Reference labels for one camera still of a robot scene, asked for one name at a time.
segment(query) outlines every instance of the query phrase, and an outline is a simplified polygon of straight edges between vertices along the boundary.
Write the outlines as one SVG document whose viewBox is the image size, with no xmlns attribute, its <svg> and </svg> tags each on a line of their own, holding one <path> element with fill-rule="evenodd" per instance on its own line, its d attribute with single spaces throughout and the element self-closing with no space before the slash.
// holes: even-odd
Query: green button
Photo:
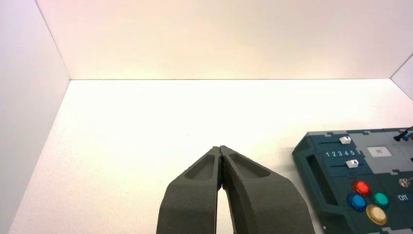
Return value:
<svg viewBox="0 0 413 234">
<path fill-rule="evenodd" d="M 384 193 L 375 193 L 373 199 L 374 202 L 380 207 L 385 207 L 389 204 L 389 199 Z"/>
</svg>

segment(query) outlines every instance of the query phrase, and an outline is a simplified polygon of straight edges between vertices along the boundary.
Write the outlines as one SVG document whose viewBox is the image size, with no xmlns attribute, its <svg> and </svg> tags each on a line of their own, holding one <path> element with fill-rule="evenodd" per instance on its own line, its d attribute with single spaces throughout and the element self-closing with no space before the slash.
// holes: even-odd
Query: yellow button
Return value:
<svg viewBox="0 0 413 234">
<path fill-rule="evenodd" d="M 387 216 L 384 211 L 375 205 L 368 205 L 366 208 L 367 216 L 378 225 L 384 225 L 387 223 Z"/>
</svg>

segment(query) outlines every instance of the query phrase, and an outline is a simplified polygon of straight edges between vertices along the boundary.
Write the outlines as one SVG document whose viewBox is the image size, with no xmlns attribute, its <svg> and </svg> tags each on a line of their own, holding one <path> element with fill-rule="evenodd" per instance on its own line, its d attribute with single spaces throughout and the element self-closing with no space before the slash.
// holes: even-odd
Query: white wall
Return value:
<svg viewBox="0 0 413 234">
<path fill-rule="evenodd" d="M 390 78 L 412 0 L 38 0 L 73 79 Z"/>
<path fill-rule="evenodd" d="M 392 80 L 413 99 L 413 56 L 393 75 Z"/>
<path fill-rule="evenodd" d="M 0 1 L 0 233 L 7 233 L 69 75 L 33 0 Z"/>
</svg>

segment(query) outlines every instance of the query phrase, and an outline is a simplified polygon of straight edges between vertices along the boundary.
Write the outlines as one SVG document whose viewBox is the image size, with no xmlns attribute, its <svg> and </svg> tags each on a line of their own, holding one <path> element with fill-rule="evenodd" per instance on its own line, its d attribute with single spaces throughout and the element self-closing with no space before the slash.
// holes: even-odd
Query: white floor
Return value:
<svg viewBox="0 0 413 234">
<path fill-rule="evenodd" d="M 71 81 L 10 233 L 154 234 L 167 185 L 214 145 L 289 178 L 309 204 L 291 156 L 306 132 L 412 116 L 390 79 Z M 217 233 L 232 233 L 222 190 Z"/>
</svg>

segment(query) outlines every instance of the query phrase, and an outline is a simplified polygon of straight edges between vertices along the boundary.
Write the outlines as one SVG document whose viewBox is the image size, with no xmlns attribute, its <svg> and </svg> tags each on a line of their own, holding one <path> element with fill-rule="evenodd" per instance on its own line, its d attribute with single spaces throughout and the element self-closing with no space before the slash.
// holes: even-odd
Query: red button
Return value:
<svg viewBox="0 0 413 234">
<path fill-rule="evenodd" d="M 362 181 L 362 180 L 353 180 L 351 182 L 351 188 L 354 192 L 362 195 L 362 196 L 369 196 L 370 195 L 370 187 L 369 185 Z"/>
</svg>

